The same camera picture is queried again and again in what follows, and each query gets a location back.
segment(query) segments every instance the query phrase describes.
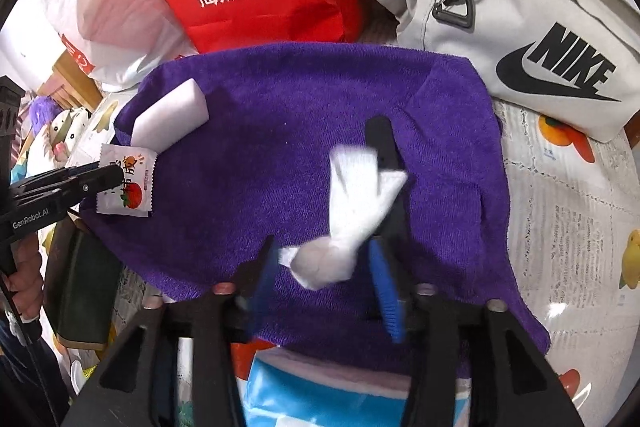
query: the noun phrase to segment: white sponge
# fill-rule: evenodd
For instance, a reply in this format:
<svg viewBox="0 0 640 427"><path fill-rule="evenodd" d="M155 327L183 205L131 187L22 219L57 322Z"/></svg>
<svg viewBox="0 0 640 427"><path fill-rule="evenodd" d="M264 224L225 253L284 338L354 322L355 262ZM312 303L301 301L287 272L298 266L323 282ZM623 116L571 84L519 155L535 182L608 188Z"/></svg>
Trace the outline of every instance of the white sponge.
<svg viewBox="0 0 640 427"><path fill-rule="evenodd" d="M207 100L196 81L190 78L136 118L131 146L159 154L207 121Z"/></svg>

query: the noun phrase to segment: nike swoosh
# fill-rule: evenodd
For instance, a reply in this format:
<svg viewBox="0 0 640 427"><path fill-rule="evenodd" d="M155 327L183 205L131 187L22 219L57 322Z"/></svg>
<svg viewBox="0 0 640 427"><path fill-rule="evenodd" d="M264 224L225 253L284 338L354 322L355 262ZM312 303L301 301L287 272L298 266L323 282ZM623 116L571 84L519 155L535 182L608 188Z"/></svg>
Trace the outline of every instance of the nike swoosh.
<svg viewBox="0 0 640 427"><path fill-rule="evenodd" d="M579 87L563 86L548 80L531 76L522 66L522 59L527 51L535 44L532 42L519 50L511 52L502 58L495 67L495 74L500 81L510 89L527 94L548 94L550 96L567 96L571 98L590 98L591 100L608 100L619 102L615 98L602 96L596 90L580 89Z"/></svg>

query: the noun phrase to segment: finger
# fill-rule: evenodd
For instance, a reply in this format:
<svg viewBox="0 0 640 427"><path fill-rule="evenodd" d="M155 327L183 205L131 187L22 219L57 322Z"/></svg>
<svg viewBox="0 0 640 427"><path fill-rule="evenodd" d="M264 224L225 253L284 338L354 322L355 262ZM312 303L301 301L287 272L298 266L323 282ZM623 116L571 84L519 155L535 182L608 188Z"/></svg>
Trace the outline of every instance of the finger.
<svg viewBox="0 0 640 427"><path fill-rule="evenodd" d="M36 300L42 301L42 277L27 290L14 295L14 304L20 314L27 311Z"/></svg>
<svg viewBox="0 0 640 427"><path fill-rule="evenodd" d="M30 321L31 319L34 319L35 317L37 317L38 315L40 315L40 310L42 309L42 299L37 299L35 300L31 306L29 306L27 308L27 311L25 311L22 314L22 320L24 321Z"/></svg>
<svg viewBox="0 0 640 427"><path fill-rule="evenodd" d="M23 292L33 286L38 280L42 279L40 274L40 266L42 259L31 261L31 263L21 263L18 271L9 276L9 284L7 288L12 292Z"/></svg>
<svg viewBox="0 0 640 427"><path fill-rule="evenodd" d="M18 248L14 253L14 259L16 266L25 261L29 261L34 257L42 257L40 255L40 244L38 242L38 236L35 233L30 233L27 237L23 237L18 243Z"/></svg>

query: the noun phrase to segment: orange fruit print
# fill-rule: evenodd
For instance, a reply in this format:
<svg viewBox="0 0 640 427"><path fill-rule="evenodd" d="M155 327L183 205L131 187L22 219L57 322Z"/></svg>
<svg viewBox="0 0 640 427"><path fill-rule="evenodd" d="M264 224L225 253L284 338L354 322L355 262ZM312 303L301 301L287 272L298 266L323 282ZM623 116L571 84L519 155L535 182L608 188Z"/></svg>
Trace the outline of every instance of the orange fruit print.
<svg viewBox="0 0 640 427"><path fill-rule="evenodd" d="M596 159L593 155L589 140L580 131L576 131L573 127L555 118L544 115L540 116L538 126L540 127L542 136L553 145L568 147L572 144L584 161L587 163L595 163Z"/></svg>

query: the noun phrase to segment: wooden furniture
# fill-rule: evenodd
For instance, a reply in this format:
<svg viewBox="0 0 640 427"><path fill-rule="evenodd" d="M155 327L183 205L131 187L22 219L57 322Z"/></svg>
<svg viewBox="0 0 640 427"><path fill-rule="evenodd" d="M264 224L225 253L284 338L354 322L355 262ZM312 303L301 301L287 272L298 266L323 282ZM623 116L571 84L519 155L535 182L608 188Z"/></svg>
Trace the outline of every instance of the wooden furniture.
<svg viewBox="0 0 640 427"><path fill-rule="evenodd" d="M102 93L93 79L82 73L67 51L53 65L52 75L40 86L38 94L50 96L63 109L86 107L91 112L102 100Z"/></svg>

